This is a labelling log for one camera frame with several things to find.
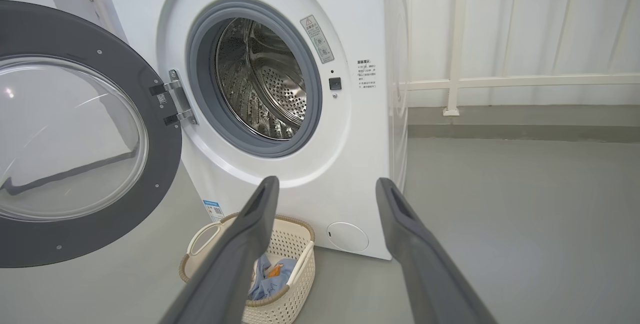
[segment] laundry basket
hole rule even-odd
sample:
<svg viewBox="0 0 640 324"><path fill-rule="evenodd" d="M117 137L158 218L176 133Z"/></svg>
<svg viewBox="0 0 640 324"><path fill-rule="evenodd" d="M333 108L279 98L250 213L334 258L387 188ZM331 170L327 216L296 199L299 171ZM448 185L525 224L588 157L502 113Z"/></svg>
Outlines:
<svg viewBox="0 0 640 324"><path fill-rule="evenodd" d="M222 237L222 233L231 226L237 215L237 213L231 214L220 222L208 224L193 236L187 248L187 254L180 262L179 274L185 283L189 282L189 278L216 244L217 238ZM210 239L194 251L195 242L210 230L213 231ZM244 323L290 324L296 319L316 276L315 240L316 235L309 224L291 217L276 215L266 254L270 260L291 258L297 260L297 263L286 285L278 293L262 301L246 302L242 315ZM249 297L249 288L247 288L247 297Z"/></svg>

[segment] clothes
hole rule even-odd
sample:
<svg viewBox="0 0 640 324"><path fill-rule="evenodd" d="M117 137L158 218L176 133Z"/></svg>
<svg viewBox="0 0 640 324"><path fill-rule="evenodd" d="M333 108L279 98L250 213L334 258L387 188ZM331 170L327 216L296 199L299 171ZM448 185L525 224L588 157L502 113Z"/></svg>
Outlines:
<svg viewBox="0 0 640 324"><path fill-rule="evenodd" d="M255 282L249 290L249 299L261 301L278 293L286 285L297 260L283 259L272 267L266 254L258 258Z"/></svg>

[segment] floor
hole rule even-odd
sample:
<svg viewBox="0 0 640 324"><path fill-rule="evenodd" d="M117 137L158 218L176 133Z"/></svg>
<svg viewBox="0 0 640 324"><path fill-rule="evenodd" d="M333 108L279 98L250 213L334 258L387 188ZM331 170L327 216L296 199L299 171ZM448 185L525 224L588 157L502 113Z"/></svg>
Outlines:
<svg viewBox="0 0 640 324"><path fill-rule="evenodd" d="M640 145L410 138L408 155L409 203L499 323L640 322ZM209 221L181 166L158 208L113 244L0 269L0 322L157 323ZM397 262L322 248L315 258L296 324L413 323Z"/></svg>

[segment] metal hinge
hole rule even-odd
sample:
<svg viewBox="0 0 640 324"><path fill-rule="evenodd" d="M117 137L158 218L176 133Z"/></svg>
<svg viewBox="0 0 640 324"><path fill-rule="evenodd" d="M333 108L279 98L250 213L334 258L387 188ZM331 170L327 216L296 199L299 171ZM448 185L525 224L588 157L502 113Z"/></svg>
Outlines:
<svg viewBox="0 0 640 324"><path fill-rule="evenodd" d="M175 115L170 115L164 119L165 124L169 125L177 121L187 121L190 124L198 124L198 120L194 115L189 99L187 99L187 95L185 94L185 89L182 84L183 82L180 80L180 76L178 76L178 70L169 70L169 78L171 78L169 83L164 83L162 86L156 86L156 92L169 92L171 97L174 99L173 103L177 110Z"/></svg>

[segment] washing machine door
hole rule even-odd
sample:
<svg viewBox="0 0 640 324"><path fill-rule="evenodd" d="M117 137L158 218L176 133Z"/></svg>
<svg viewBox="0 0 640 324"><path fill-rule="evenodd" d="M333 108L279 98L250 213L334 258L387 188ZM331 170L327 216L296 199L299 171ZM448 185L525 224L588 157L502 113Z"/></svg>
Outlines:
<svg viewBox="0 0 640 324"><path fill-rule="evenodd" d="M0 267L70 260L160 203L182 146L150 65L75 15L0 1Z"/></svg>

